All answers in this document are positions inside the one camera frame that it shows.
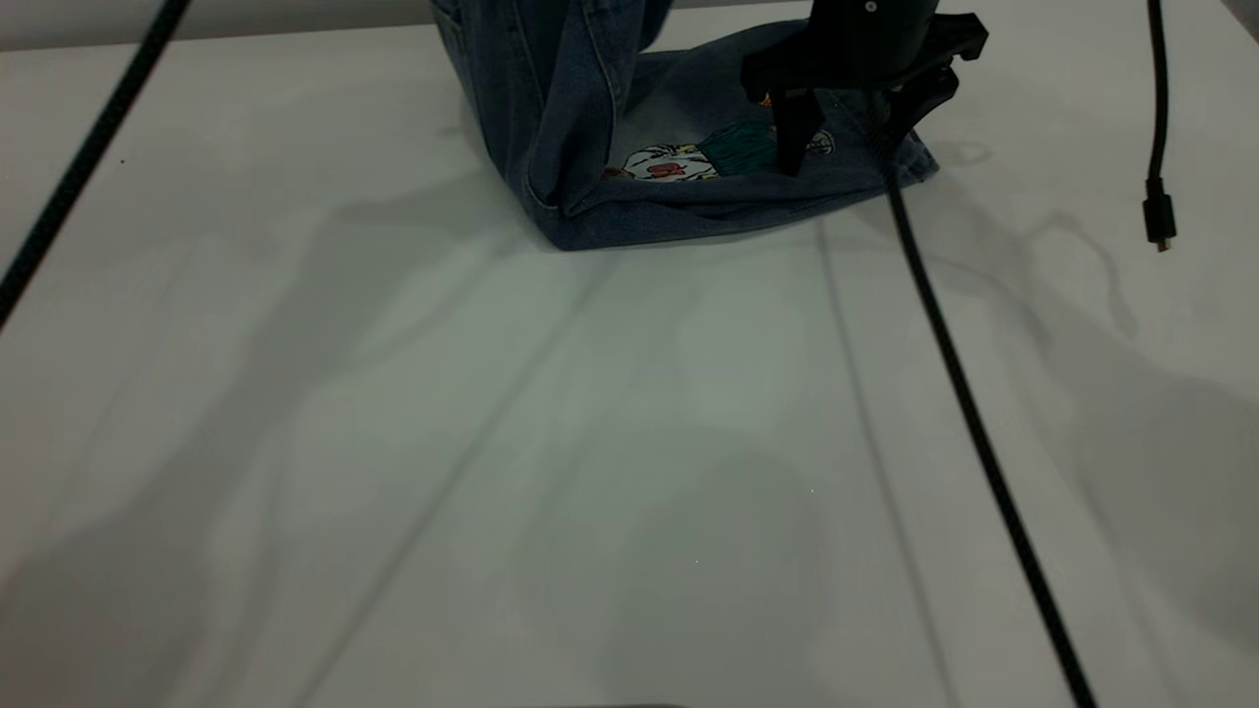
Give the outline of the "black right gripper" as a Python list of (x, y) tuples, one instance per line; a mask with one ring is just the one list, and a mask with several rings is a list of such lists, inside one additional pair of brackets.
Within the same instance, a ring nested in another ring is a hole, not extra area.
[(885, 89), (884, 136), (899, 147), (959, 89), (953, 59), (976, 60), (988, 39), (980, 16), (935, 1), (815, 1), (803, 26), (743, 59), (739, 78), (750, 97), (771, 94), (777, 164), (797, 176), (823, 123), (815, 89)]

